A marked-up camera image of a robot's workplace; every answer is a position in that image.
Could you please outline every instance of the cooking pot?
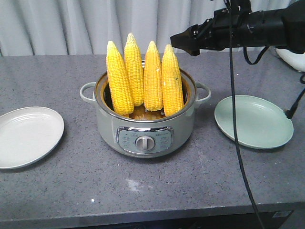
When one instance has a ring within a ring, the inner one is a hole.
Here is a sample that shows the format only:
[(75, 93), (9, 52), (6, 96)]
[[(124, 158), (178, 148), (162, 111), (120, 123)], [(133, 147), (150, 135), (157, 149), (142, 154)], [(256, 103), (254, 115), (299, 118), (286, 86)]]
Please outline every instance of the cooking pot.
[[(107, 72), (98, 82), (85, 84), (80, 89), (81, 98), (96, 108), (98, 130), (104, 141), (119, 153), (142, 158), (169, 154), (182, 146), (190, 137), (195, 121), (195, 110), (211, 97), (211, 90), (202, 83), (195, 83), (191, 76), (180, 69), (183, 86), (184, 108), (169, 117), (155, 120), (136, 120), (113, 111)], [(92, 99), (83, 92), (94, 87)], [(197, 88), (208, 95), (198, 99)]]

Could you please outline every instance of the plate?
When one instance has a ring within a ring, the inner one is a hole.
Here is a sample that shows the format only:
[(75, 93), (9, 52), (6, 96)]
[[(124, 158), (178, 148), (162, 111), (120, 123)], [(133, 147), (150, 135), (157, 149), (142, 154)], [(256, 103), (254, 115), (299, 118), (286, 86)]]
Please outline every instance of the plate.
[[(249, 95), (237, 95), (236, 126), (241, 145), (254, 149), (272, 149), (286, 144), (294, 127), (281, 108), (273, 103)], [(234, 140), (232, 97), (220, 101), (214, 112), (219, 128)]]
[(25, 107), (0, 116), (0, 169), (40, 160), (58, 144), (63, 130), (62, 116), (47, 107)]

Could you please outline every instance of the yellow corn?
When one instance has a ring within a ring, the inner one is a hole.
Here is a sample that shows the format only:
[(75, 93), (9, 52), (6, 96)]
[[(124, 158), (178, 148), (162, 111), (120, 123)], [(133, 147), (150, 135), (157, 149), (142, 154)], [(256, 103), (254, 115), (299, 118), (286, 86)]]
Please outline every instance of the yellow corn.
[(144, 67), (144, 105), (148, 111), (163, 107), (160, 54), (154, 41), (149, 43)]
[(114, 111), (119, 115), (133, 112), (133, 100), (124, 59), (113, 41), (107, 45), (107, 75)]
[(140, 106), (144, 102), (143, 67), (140, 47), (132, 33), (127, 37), (124, 58), (134, 106)]
[(162, 94), (166, 116), (171, 116), (183, 108), (181, 73), (170, 44), (165, 46), (162, 58)]

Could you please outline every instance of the gray countertop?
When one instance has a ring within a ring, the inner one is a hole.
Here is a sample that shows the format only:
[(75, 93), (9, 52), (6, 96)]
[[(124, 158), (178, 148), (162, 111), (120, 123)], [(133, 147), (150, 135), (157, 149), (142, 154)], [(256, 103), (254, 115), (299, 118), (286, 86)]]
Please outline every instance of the gray countertop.
[[(255, 58), (257, 52), (250, 53)], [(65, 122), (60, 143), (37, 163), (0, 171), (0, 228), (64, 228), (252, 212), (233, 141), (214, 108), (230, 96), (227, 52), (178, 54), (180, 67), (212, 90), (193, 133), (175, 152), (154, 159), (124, 156), (102, 140), (95, 108), (80, 87), (106, 71), (104, 55), (0, 57), (0, 115), (45, 106)], [(234, 53), (236, 94), (288, 109), (303, 89), (298, 73), (267, 52), (254, 66)], [(260, 211), (304, 208), (305, 99), (294, 136), (273, 150), (241, 147)]]

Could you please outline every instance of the light green plate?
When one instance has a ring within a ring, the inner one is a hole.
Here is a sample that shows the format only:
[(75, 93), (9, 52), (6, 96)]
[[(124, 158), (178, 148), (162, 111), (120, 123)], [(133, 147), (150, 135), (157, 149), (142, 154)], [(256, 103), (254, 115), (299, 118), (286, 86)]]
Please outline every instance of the light green plate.
[[(273, 103), (248, 95), (237, 95), (236, 123), (238, 141), (254, 149), (272, 149), (286, 144), (294, 127), (281, 108)], [(219, 128), (234, 140), (232, 97), (220, 101), (214, 112)]]

